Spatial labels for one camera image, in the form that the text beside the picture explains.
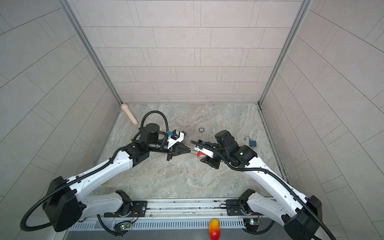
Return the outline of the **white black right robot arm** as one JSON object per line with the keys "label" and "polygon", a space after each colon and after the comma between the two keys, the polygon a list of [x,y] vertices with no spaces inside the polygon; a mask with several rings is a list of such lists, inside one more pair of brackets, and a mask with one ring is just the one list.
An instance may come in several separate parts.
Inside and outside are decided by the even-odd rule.
{"label": "white black right robot arm", "polygon": [[229,131],[223,130],[215,138],[217,143],[214,145],[204,141],[192,141],[192,144],[212,152],[214,159],[223,161],[230,169],[245,172],[274,197],[269,200],[256,192],[246,191],[242,198],[246,210],[280,224],[293,240],[316,240],[319,228],[331,240],[335,239],[323,223],[322,202],[317,197],[307,197],[289,185],[253,149],[247,145],[239,146]]}

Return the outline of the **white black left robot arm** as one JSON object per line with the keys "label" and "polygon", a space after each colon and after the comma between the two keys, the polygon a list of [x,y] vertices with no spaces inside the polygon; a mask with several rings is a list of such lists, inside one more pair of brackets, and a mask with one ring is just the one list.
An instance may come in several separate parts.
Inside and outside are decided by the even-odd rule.
{"label": "white black left robot arm", "polygon": [[144,160],[151,152],[167,154],[167,160],[187,154],[191,149],[182,142],[184,131],[169,130],[166,116],[160,111],[146,113],[132,142],[115,150],[101,164],[70,178],[59,176],[51,181],[47,194],[22,217],[20,228],[32,232],[52,226],[56,232],[72,227],[79,220],[92,215],[130,213],[131,200],[124,191],[88,199],[89,193],[116,175],[127,171]]}

